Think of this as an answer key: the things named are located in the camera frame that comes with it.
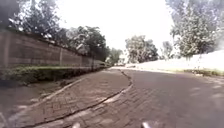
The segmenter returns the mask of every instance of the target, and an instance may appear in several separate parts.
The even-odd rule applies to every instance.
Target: shrub
[[[26,83],[56,81],[90,72],[91,68],[73,67],[25,67],[0,72],[1,79]]]

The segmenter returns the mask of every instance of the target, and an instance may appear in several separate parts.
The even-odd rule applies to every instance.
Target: tree
[[[119,49],[115,49],[115,48],[110,49],[107,62],[111,65],[118,63],[121,54],[122,54],[122,51]]]
[[[163,42],[163,48],[161,49],[163,58],[164,59],[170,59],[172,58],[172,51],[173,51],[173,46],[170,44],[169,41],[164,41]]]
[[[166,0],[173,9],[173,37],[180,36],[176,45],[180,54],[191,57],[194,54],[208,53],[215,50],[220,38],[220,22],[223,21],[222,0]]]
[[[78,27],[70,29],[67,33],[70,39],[68,47],[73,50],[77,50],[79,46],[83,46],[86,49],[87,56],[94,57],[105,61],[109,52],[106,47],[106,39],[100,33],[98,27]]]
[[[30,9],[22,12],[26,16],[21,17],[21,28],[37,37],[54,40],[60,30],[56,7],[55,0],[40,0],[38,3],[32,0]]]
[[[9,27],[13,26],[13,19],[20,12],[20,4],[27,0],[0,0],[0,24]]]
[[[133,36],[126,40],[131,63],[142,63],[158,59],[157,49],[152,40],[145,40],[145,36]]]

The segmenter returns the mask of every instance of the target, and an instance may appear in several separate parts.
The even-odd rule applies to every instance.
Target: brick sidewalk
[[[120,71],[91,74],[50,99],[9,118],[10,127],[34,127],[97,106],[125,89],[129,81]]]

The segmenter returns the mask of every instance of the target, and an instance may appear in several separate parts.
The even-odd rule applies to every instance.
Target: paved walkway
[[[91,108],[129,86],[118,70],[91,74],[9,118],[10,127],[35,127]]]
[[[74,114],[61,116],[57,118],[57,120],[55,120],[55,118],[50,121],[45,120],[39,123],[39,125],[30,125],[30,127],[74,128],[72,126],[81,126],[81,128],[140,128],[141,123],[145,121],[148,122],[152,128],[224,127],[223,79],[195,77],[186,74],[165,74],[125,70],[125,74],[131,77],[129,80],[132,82],[132,86],[127,87],[124,85],[128,85],[128,81],[122,81],[121,79],[124,75],[114,70],[103,73],[103,77],[105,77],[104,80],[111,83],[108,84],[108,87],[105,87],[106,90],[103,91],[100,89],[101,93],[105,92],[105,95],[102,93],[103,97],[108,96],[106,95],[110,94],[108,92],[114,94],[113,92],[125,89],[121,93],[117,93],[117,95],[113,95],[107,99],[104,98],[105,100],[100,100],[101,103],[97,105],[91,106],[88,105],[89,102],[87,102],[83,107],[80,107],[81,109],[77,109],[78,111]],[[83,89],[76,92],[78,94],[84,93],[88,95],[88,98],[85,99],[80,97],[79,102],[85,100],[96,101],[95,99],[102,97],[102,95],[95,95],[95,93],[89,95],[89,90],[92,90],[91,87],[96,86],[104,89],[104,84],[94,84],[94,82],[90,82],[90,79],[96,80],[96,77],[91,77],[87,80],[89,81],[87,82],[89,83],[88,85],[91,85],[89,88],[83,86]],[[73,89],[69,89],[60,95],[64,98],[68,95],[70,98],[77,97],[76,93],[71,93],[71,90]],[[79,108],[79,105],[77,105],[79,102],[69,107],[70,110]],[[54,112],[59,113],[60,110],[61,109],[56,109]],[[44,113],[35,113],[35,109],[26,114],[27,117],[17,121],[46,115]]]

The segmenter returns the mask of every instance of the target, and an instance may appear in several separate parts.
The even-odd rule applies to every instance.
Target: asphalt road
[[[155,102],[143,107],[148,114],[141,121],[158,122],[161,128],[224,128],[223,79],[189,74],[126,72],[132,76],[134,90],[141,89],[143,93],[154,90],[145,101]]]

